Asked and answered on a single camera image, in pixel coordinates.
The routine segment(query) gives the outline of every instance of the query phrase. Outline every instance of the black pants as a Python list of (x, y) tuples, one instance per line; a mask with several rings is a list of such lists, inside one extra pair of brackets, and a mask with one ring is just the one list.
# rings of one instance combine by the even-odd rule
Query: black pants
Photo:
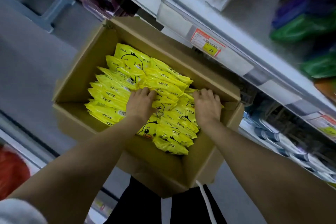
[[(210, 201), (217, 224), (226, 224), (206, 185), (204, 185), (204, 190)], [(161, 198), (131, 177), (129, 186), (105, 222), (105, 224), (112, 223), (161, 223)], [(211, 224), (200, 188), (192, 188), (172, 197), (170, 223)]]

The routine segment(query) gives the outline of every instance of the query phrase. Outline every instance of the left hand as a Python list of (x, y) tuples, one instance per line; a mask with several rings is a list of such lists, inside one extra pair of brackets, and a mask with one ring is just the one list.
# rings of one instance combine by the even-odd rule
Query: left hand
[(157, 112), (157, 109), (152, 107), (155, 97), (156, 91), (147, 87), (133, 91), (126, 105), (126, 118), (136, 118), (143, 126), (149, 117)]

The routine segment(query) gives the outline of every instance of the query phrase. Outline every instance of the red package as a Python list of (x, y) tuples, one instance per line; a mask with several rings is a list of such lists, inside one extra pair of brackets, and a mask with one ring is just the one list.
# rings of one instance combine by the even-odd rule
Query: red package
[(8, 197), (29, 178), (26, 163), (10, 149), (0, 145), (0, 200)]

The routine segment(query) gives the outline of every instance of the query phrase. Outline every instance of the hand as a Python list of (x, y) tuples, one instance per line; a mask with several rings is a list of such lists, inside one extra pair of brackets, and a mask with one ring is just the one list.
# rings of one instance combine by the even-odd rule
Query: hand
[(193, 93), (197, 124), (207, 132), (209, 127), (221, 118), (221, 100), (212, 90), (201, 89)]
[(147, 87), (133, 91), (126, 105), (126, 118), (136, 118), (143, 126), (149, 117), (157, 112), (157, 109), (152, 107), (155, 96), (156, 91)]

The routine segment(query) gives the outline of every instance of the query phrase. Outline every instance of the gray floor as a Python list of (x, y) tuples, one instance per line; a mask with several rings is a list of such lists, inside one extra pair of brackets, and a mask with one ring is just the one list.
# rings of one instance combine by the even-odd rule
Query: gray floor
[[(0, 109), (62, 154), (76, 142), (62, 134), (51, 107), (55, 81), (99, 21), (80, 4), (68, 8), (48, 34), (0, 2)], [(104, 187), (120, 197), (129, 175), (115, 168)], [(209, 185), (228, 224), (266, 223), (226, 163)], [(162, 200), (169, 223), (171, 200)]]

